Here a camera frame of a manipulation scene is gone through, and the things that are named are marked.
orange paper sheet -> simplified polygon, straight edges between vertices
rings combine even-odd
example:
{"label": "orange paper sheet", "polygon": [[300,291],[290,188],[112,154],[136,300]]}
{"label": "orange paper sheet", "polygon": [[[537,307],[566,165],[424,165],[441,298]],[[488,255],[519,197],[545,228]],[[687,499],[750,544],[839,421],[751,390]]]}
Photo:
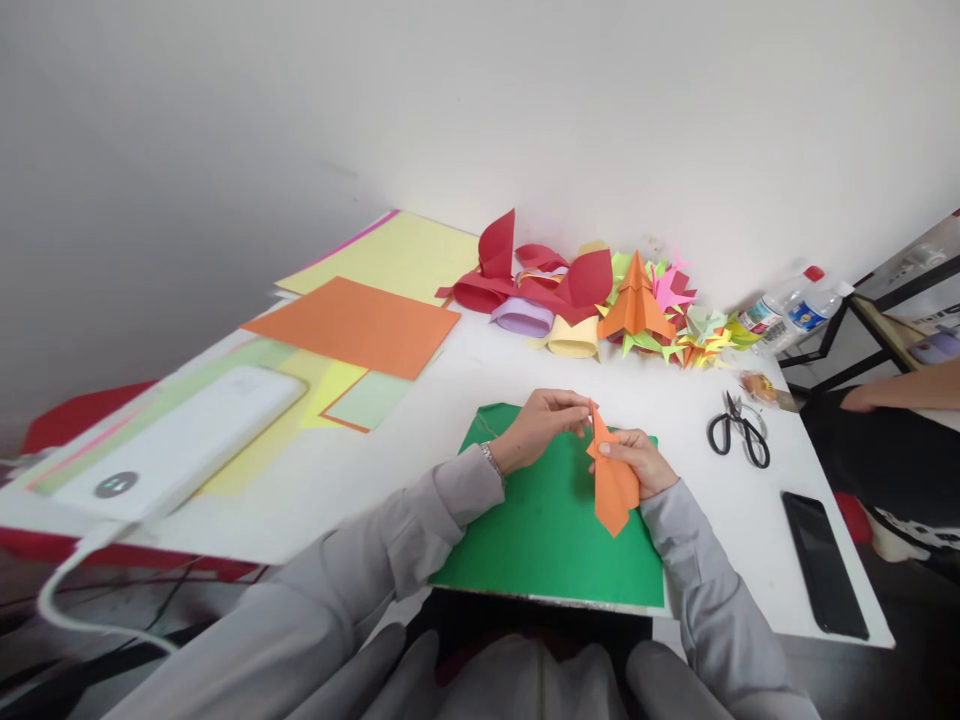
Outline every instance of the orange paper sheet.
{"label": "orange paper sheet", "polygon": [[335,277],[241,326],[318,355],[415,380],[460,313]]}
{"label": "orange paper sheet", "polygon": [[590,401],[590,412],[593,414],[593,441],[587,453],[597,463],[593,472],[596,485],[594,512],[607,532],[616,537],[626,527],[631,508],[640,505],[640,483],[625,462],[600,454],[600,443],[617,444],[620,441],[607,429],[593,400]]}

hand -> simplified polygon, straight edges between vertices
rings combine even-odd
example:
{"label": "hand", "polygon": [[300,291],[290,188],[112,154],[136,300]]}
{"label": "hand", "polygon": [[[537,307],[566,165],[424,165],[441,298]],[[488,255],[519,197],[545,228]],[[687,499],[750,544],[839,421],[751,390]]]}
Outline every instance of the hand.
{"label": "hand", "polygon": [[590,401],[582,395],[569,390],[534,390],[513,424],[490,442],[490,454],[500,471],[509,475],[533,465],[560,433],[583,437],[589,416]]}
{"label": "hand", "polygon": [[871,394],[869,385],[861,385],[846,394],[840,407],[850,412],[873,412],[877,406],[869,399]]}
{"label": "hand", "polygon": [[[643,430],[618,430],[619,444],[600,443],[604,457],[627,463],[640,481],[640,502],[669,490],[680,480]],[[596,463],[590,466],[592,473]]]}

white cable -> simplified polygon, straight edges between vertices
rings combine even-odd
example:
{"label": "white cable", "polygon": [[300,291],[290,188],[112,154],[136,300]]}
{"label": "white cable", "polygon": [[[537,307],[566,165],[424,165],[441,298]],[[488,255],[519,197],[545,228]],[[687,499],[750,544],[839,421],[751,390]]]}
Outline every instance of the white cable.
{"label": "white cable", "polygon": [[132,528],[133,525],[130,523],[108,520],[100,523],[90,533],[81,538],[77,542],[73,555],[61,563],[53,575],[50,576],[50,579],[44,583],[43,588],[40,590],[40,595],[37,597],[37,610],[40,612],[40,616],[51,625],[56,625],[64,630],[127,635],[142,642],[156,645],[165,653],[172,655],[179,650],[179,648],[169,640],[164,640],[156,635],[134,630],[133,628],[125,628],[118,625],[100,625],[98,623],[84,622],[83,620],[74,620],[57,610],[53,604],[53,594],[57,589],[57,585],[60,584],[60,581],[63,580],[71,570],[79,566],[80,563],[86,560],[91,554],[100,548],[106,547],[122,535],[125,535]]}

gray jacket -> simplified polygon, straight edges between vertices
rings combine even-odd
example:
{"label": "gray jacket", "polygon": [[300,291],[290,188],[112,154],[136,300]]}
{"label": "gray jacket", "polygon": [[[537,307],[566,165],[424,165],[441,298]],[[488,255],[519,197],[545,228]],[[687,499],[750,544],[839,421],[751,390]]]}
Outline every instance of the gray jacket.
{"label": "gray jacket", "polygon": [[[628,717],[597,645],[557,662],[537,640],[508,636],[443,689],[433,679],[434,633],[402,658],[400,625],[360,649],[387,605],[423,587],[467,524],[501,502],[500,477],[471,446],[250,588],[108,717]],[[683,647],[699,677],[669,651],[638,646],[627,679],[648,716],[818,717],[686,485],[641,511],[680,594]]]}

bracelet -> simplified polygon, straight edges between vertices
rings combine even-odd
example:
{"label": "bracelet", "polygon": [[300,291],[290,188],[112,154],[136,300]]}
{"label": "bracelet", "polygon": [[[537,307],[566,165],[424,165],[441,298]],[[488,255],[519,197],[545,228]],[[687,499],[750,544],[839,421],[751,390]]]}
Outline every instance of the bracelet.
{"label": "bracelet", "polygon": [[497,475],[500,476],[500,480],[505,480],[503,477],[503,471],[500,470],[500,466],[497,465],[497,461],[493,457],[493,453],[490,452],[490,443],[480,443],[480,452],[483,453],[483,456],[487,459],[487,462],[490,463],[490,467],[497,471]]}

